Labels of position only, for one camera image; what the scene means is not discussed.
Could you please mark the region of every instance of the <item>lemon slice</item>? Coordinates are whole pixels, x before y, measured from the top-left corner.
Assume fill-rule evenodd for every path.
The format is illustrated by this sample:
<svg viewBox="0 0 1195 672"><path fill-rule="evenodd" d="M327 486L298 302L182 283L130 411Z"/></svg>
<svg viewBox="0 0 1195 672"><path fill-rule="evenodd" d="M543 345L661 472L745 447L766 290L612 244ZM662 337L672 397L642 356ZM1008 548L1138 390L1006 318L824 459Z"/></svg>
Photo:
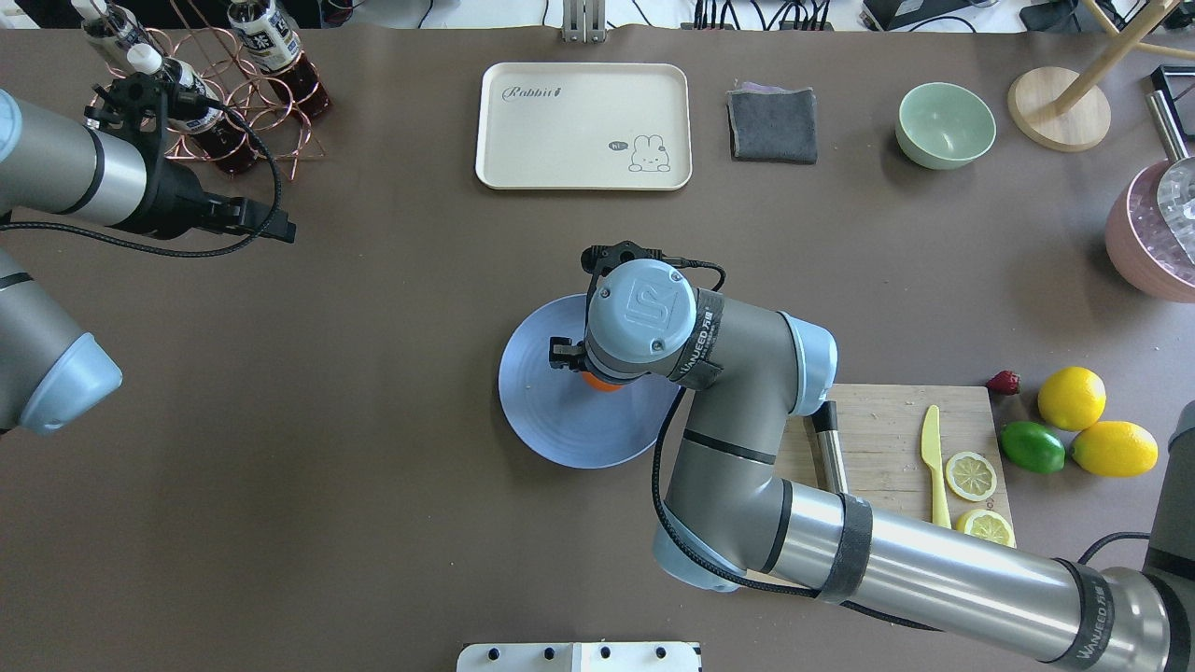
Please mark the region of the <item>lemon slice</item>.
<svg viewBox="0 0 1195 672"><path fill-rule="evenodd" d="M972 537L1017 548L1017 537L1012 533L1012 524L994 511L973 508L958 517L955 530Z"/></svg>
<svg viewBox="0 0 1195 672"><path fill-rule="evenodd" d="M946 484L960 497L981 502L995 494L995 469L983 456L964 451L946 462Z"/></svg>

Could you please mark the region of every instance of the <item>lemon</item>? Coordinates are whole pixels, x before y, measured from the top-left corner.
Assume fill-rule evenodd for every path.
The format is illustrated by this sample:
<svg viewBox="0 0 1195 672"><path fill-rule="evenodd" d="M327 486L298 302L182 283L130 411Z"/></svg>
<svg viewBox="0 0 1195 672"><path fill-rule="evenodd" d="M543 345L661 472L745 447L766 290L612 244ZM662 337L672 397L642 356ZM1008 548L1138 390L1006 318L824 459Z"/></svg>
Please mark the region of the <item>lemon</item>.
<svg viewBox="0 0 1195 672"><path fill-rule="evenodd" d="M995 469L983 456L963 451L946 460L946 484L960 497L981 502L995 493Z"/></svg>
<svg viewBox="0 0 1195 672"><path fill-rule="evenodd" d="M1105 420L1087 427L1071 444L1074 462L1096 476L1140 476L1158 463L1158 442L1132 422Z"/></svg>
<svg viewBox="0 0 1195 672"><path fill-rule="evenodd" d="M1012 533L1012 524L1003 515L986 508L973 508L958 517L955 530L972 537L995 542L1006 546L1017 546L1017 537Z"/></svg>
<svg viewBox="0 0 1195 672"><path fill-rule="evenodd" d="M1104 381L1081 366L1055 371L1037 393L1037 410L1046 422L1067 432L1080 432L1095 424L1107 403Z"/></svg>

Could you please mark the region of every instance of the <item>bottle label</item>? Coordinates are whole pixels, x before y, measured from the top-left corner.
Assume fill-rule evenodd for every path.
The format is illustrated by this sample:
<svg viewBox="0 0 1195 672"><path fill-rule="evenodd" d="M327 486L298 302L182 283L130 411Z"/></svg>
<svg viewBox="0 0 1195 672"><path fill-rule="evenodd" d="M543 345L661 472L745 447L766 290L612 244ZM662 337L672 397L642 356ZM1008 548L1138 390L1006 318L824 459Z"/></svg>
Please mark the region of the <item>bottle label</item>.
<svg viewBox="0 0 1195 672"><path fill-rule="evenodd" d="M149 35L141 28L141 24L137 23L136 17L131 12L115 6L112 10L124 12L124 24L120 26L115 35L109 33L103 37L94 37L88 33L87 39L96 47L99 55L108 61L108 65L116 69L130 72L129 61L124 55L136 44L149 44L153 47L153 43L149 42Z"/></svg>
<svg viewBox="0 0 1195 672"><path fill-rule="evenodd" d="M186 91L194 91L200 96L208 97L208 86L203 83L203 79L195 73L195 69L185 62L179 61L178 63L178 87L185 88ZM208 111L197 120L170 120L170 127L179 133L200 133L215 126L220 121L223 112L215 108L208 108Z"/></svg>
<svg viewBox="0 0 1195 672"><path fill-rule="evenodd" d="M265 74L286 69L299 57L299 36L272 0L262 18L231 23L250 57Z"/></svg>

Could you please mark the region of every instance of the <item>metal bracket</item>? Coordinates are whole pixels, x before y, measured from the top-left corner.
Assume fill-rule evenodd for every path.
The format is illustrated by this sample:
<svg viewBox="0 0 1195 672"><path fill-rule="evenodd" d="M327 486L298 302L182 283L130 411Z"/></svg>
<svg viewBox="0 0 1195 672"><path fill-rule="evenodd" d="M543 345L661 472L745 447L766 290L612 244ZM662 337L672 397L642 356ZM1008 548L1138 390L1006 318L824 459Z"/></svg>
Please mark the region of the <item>metal bracket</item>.
<svg viewBox="0 0 1195 672"><path fill-rule="evenodd" d="M606 0L564 0L565 42L606 42Z"/></svg>
<svg viewBox="0 0 1195 672"><path fill-rule="evenodd" d="M700 672L693 642L565 642L470 644L456 672Z"/></svg>

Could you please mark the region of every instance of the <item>rabbit illustration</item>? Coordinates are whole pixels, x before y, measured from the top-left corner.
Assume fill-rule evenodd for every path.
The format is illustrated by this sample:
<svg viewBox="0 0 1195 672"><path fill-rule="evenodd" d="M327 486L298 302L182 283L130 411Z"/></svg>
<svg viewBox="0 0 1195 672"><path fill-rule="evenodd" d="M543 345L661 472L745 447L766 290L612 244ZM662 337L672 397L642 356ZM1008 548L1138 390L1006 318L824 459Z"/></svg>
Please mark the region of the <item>rabbit illustration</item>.
<svg viewBox="0 0 1195 672"><path fill-rule="evenodd" d="M668 172L668 151L664 149L664 139L658 135L636 135L635 153L631 154L631 172Z"/></svg>

